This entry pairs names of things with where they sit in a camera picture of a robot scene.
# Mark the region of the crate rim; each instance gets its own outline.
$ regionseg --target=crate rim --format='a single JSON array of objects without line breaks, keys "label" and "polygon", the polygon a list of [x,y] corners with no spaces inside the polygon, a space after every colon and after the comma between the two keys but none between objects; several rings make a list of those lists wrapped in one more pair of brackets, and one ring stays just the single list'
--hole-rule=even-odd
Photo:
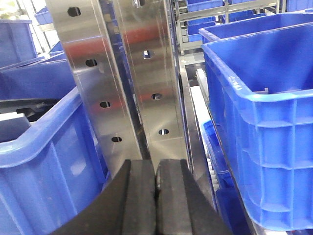
[{"label": "crate rim", "polygon": [[[34,159],[68,120],[68,118],[63,119],[63,117],[58,117],[56,114],[70,109],[70,111],[67,111],[69,117],[82,103],[77,87],[75,87],[16,140],[0,143],[0,169],[15,167]],[[40,144],[36,146],[39,147],[33,149],[33,144],[31,144],[33,141],[38,141]],[[29,146],[32,148],[31,154],[27,154]],[[23,157],[17,159],[16,152],[19,152],[18,155]]]},{"label": "crate rim", "polygon": [[[312,25],[313,23],[303,23],[297,24],[293,26],[287,26],[280,28],[281,30],[291,29],[295,27],[303,27],[307,25]],[[242,38],[251,37],[252,35],[259,35],[259,34],[268,34],[272,31],[276,31],[276,29],[251,33],[242,36],[236,36],[232,38],[220,39],[215,42],[210,42],[206,44],[202,44],[203,51],[208,55],[209,58],[216,61],[216,66],[219,68],[220,72],[224,77],[227,77],[228,84],[232,87],[234,92],[240,98],[244,98],[253,102],[277,102],[277,101],[285,101],[285,100],[293,100],[299,98],[307,98],[313,97],[313,89],[295,91],[295,92],[286,92],[280,94],[256,94],[255,92],[251,91],[251,89],[239,78],[239,76],[211,49],[209,48],[210,45],[220,43],[222,41],[233,41]]]}]

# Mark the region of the stainless steel panel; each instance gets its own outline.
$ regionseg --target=stainless steel panel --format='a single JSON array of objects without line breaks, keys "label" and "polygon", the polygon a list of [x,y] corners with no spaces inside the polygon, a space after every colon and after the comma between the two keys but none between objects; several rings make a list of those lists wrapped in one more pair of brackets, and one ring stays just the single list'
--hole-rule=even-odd
[{"label": "stainless steel panel", "polygon": [[47,0],[112,176],[125,159],[146,158],[143,131],[128,80],[120,76],[98,0]]},{"label": "stainless steel panel", "polygon": [[170,1],[141,2],[136,7],[131,0],[113,0],[113,6],[156,169],[161,159],[187,159],[188,154]]}]

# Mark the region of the metal rail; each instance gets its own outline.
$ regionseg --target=metal rail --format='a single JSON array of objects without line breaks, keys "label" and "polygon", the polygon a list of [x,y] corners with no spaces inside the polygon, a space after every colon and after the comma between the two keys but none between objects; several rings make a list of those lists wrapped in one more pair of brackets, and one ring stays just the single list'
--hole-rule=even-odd
[{"label": "metal rail", "polygon": [[[104,20],[101,4],[107,3],[100,4],[98,0],[47,0],[46,3],[114,177],[125,159],[149,156],[128,79],[123,76],[121,56],[113,51],[111,29]],[[112,21],[110,14],[105,17]]]},{"label": "metal rail", "polygon": [[[254,1],[247,1],[243,3],[237,3],[237,4],[228,4],[226,2],[225,6],[214,7],[210,9],[187,12],[187,13],[180,13],[179,11],[176,11],[178,44],[180,47],[181,55],[184,55],[184,51],[186,50],[201,47],[201,41],[196,41],[196,42],[184,42],[183,41],[181,28],[184,26],[185,21],[197,20],[197,19],[202,19],[202,18],[211,17],[211,16],[225,15],[225,21],[229,22],[229,14],[231,13],[247,11],[247,10],[257,10],[257,9],[263,9],[263,8],[274,7],[274,6],[276,6],[276,13],[279,13],[280,1],[282,1],[283,6],[286,6],[286,0],[254,0]],[[175,0],[175,8],[179,9],[177,0]]]},{"label": "metal rail", "polygon": [[113,6],[153,165],[188,160],[170,2],[113,0]]}]

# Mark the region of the stacked blue crates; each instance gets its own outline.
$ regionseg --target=stacked blue crates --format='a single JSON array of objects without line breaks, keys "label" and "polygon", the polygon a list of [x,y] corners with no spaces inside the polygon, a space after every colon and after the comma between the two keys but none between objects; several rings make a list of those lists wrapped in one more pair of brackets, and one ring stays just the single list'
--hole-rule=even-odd
[{"label": "stacked blue crates", "polygon": [[[257,18],[261,16],[266,16],[266,13],[255,14],[252,10],[249,11],[241,11],[229,14],[229,22],[242,21],[252,18]],[[221,16],[221,21],[225,23],[226,16]]]},{"label": "stacked blue crates", "polygon": [[202,46],[210,110],[253,221],[311,229],[313,23],[275,27]]},{"label": "stacked blue crates", "polygon": [[312,0],[287,0],[286,11],[300,11],[313,7]]},{"label": "stacked blue crates", "polygon": [[[189,12],[219,7],[223,5],[223,0],[186,0],[186,2],[187,10]],[[215,25],[215,20],[215,17],[207,17],[203,19],[188,21],[188,40],[190,42],[200,41],[201,35],[199,34],[199,29]]]},{"label": "stacked blue crates", "polygon": [[30,23],[0,19],[0,68],[37,57]]},{"label": "stacked blue crates", "polygon": [[215,193],[218,212],[234,235],[250,235],[245,214],[212,121],[201,126],[201,133],[220,186]]},{"label": "stacked blue crates", "polygon": [[201,34],[199,34],[200,28],[210,27],[215,25],[215,21],[210,21],[206,23],[198,23],[187,26],[188,39],[190,42],[201,41]]},{"label": "stacked blue crates", "polygon": [[47,7],[44,7],[40,11],[38,11],[34,17],[36,18],[39,25],[50,24],[53,22],[52,16],[48,11]]}]

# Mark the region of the metal upright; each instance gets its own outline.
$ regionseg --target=metal upright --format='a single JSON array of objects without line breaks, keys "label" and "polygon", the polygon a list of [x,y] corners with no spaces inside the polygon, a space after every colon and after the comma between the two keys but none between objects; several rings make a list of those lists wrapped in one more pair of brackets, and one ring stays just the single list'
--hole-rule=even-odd
[{"label": "metal upright", "polygon": [[111,175],[125,159],[149,158],[128,79],[122,77],[125,71],[118,65],[100,2],[46,3]]}]

